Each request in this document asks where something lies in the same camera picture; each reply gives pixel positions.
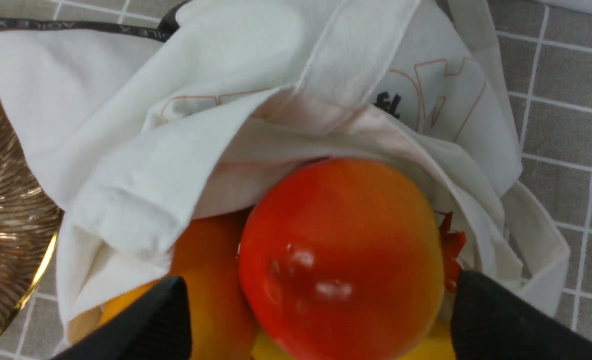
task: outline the black lettering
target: black lettering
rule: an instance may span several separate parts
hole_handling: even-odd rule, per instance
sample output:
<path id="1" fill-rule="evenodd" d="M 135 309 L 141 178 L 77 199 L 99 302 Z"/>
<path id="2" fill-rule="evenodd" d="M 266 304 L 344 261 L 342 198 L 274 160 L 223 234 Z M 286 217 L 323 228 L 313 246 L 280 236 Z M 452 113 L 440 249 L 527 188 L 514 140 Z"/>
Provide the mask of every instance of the black lettering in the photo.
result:
<path id="1" fill-rule="evenodd" d="M 374 106 L 390 114 L 396 119 L 400 119 L 401 114 L 396 112 L 400 103 L 401 96 L 396 94 L 394 95 L 392 101 L 390 101 L 390 93 L 388 93 L 387 91 L 383 91 L 379 93 L 378 96 L 376 96 L 376 102 L 374 103 Z"/>

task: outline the floor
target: floor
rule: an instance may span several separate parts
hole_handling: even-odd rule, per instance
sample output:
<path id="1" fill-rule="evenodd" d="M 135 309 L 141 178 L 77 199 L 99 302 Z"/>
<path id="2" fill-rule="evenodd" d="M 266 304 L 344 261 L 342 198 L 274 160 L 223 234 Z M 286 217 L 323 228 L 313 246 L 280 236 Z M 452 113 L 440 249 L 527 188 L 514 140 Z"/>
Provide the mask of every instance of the floor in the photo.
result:
<path id="1" fill-rule="evenodd" d="M 0 16 L 156 27 L 181 0 L 0 0 Z M 592 340 L 592 16 L 526 0 L 489 0 L 524 182 L 571 248 L 556 319 Z M 0 339 L 0 360 L 42 360 L 61 339 L 50 268 Z"/>

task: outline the red tomato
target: red tomato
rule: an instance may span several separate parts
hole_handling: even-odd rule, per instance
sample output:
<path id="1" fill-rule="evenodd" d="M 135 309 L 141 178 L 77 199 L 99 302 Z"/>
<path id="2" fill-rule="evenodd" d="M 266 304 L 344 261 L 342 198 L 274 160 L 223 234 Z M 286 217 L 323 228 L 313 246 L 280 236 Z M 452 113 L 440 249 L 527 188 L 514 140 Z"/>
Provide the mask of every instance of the red tomato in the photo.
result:
<path id="1" fill-rule="evenodd" d="M 440 235 L 412 180 L 380 162 L 300 168 L 250 215 L 243 292 L 297 360 L 394 360 L 429 332 L 443 298 Z"/>

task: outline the gold rim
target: gold rim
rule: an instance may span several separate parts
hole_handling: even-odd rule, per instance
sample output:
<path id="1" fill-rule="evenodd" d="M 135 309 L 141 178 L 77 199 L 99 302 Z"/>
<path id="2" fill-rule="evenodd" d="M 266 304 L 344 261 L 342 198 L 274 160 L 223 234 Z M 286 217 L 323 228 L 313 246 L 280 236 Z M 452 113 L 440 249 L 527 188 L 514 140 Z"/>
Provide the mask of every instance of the gold rim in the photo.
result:
<path id="1" fill-rule="evenodd" d="M 25 305 L 27 305 L 29 299 L 32 297 L 32 294 L 36 291 L 38 284 L 41 282 L 43 275 L 45 275 L 45 272 L 47 271 L 47 266 L 49 266 L 50 261 L 52 260 L 52 257 L 54 256 L 54 252 L 56 251 L 57 241 L 58 241 L 58 232 L 55 232 L 54 235 L 51 237 L 51 241 L 49 242 L 49 246 L 47 247 L 47 251 L 45 251 L 45 255 L 42 258 L 40 265 L 38 266 L 38 270 L 36 270 L 36 274 L 34 275 L 33 280 L 31 281 L 31 285 L 29 286 L 29 289 L 27 289 L 27 292 L 25 292 L 22 295 L 22 297 L 20 298 L 18 303 L 15 305 L 14 310 L 12 311 L 12 314 L 10 315 L 9 319 L 7 319 L 7 321 L 6 321 L 6 324 L 0 328 L 0 337 L 3 335 L 3 333 L 5 333 L 5 330 L 7 330 L 10 327 L 10 325 L 12 324 L 14 319 L 17 317 L 18 313 L 25 307 Z"/>

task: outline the bowl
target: bowl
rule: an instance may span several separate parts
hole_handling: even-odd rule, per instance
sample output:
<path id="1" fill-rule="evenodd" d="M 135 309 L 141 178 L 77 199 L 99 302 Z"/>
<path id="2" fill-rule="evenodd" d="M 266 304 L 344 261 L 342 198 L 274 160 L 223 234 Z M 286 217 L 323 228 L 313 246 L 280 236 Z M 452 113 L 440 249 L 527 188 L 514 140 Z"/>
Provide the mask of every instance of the bowl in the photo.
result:
<path id="1" fill-rule="evenodd" d="M 45 273 L 62 218 L 29 170 L 0 100 L 0 337 Z"/>

